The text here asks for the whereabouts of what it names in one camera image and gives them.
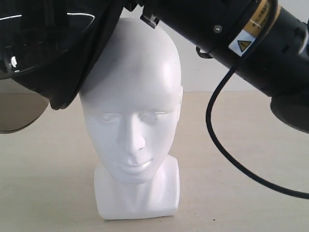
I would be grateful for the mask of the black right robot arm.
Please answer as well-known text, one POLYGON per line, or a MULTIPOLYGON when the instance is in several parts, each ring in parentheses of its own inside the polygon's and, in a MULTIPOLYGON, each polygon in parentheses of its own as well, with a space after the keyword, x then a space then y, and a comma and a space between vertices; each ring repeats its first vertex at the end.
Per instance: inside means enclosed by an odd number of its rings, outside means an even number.
POLYGON ((309 28, 274 0, 140 0, 142 18, 162 21, 271 98, 283 123, 309 130, 309 28))

